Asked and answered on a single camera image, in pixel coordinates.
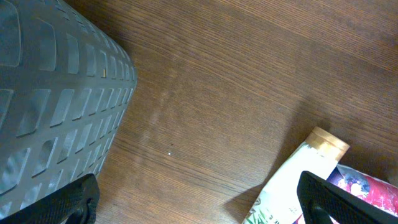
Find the white bamboo print tube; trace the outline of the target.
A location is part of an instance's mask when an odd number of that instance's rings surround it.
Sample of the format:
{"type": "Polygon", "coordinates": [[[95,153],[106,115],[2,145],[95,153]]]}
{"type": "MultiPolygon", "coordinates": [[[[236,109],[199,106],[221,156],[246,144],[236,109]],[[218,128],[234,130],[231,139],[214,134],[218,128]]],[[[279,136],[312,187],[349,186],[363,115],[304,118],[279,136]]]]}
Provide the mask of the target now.
{"type": "Polygon", "coordinates": [[[349,145],[336,136],[322,128],[313,128],[269,179],[243,223],[292,224],[302,215],[297,196],[301,173],[309,171],[327,179],[348,149],[349,145]]]}

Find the red purple tissue pack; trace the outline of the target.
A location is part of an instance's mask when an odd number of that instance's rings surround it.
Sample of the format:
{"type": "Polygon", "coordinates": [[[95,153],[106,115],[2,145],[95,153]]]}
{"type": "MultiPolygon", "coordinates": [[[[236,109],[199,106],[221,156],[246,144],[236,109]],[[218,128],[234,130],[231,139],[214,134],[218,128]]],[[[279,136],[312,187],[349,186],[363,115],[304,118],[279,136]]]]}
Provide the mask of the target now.
{"type": "MultiPolygon", "coordinates": [[[[325,181],[397,217],[397,187],[343,165],[336,166],[325,181]]],[[[303,214],[295,223],[306,224],[303,214]]]]}

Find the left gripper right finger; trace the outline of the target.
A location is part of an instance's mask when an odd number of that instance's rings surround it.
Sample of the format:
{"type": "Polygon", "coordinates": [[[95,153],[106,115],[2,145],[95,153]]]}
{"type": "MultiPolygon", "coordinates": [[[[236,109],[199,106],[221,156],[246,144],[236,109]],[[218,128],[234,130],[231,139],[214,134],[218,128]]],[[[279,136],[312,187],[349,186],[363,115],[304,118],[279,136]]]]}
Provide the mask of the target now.
{"type": "Polygon", "coordinates": [[[306,224],[372,223],[395,224],[397,217],[345,192],[317,175],[303,171],[297,196],[306,224]]]}

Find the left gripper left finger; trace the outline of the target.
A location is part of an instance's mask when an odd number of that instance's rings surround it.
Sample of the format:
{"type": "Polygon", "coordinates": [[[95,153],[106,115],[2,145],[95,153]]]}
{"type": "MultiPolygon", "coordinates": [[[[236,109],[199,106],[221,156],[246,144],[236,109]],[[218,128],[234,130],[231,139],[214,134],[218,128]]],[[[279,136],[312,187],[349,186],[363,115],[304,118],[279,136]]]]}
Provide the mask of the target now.
{"type": "Polygon", "coordinates": [[[26,208],[4,218],[1,223],[88,223],[96,221],[100,190],[94,174],[58,189],[26,208]]]}

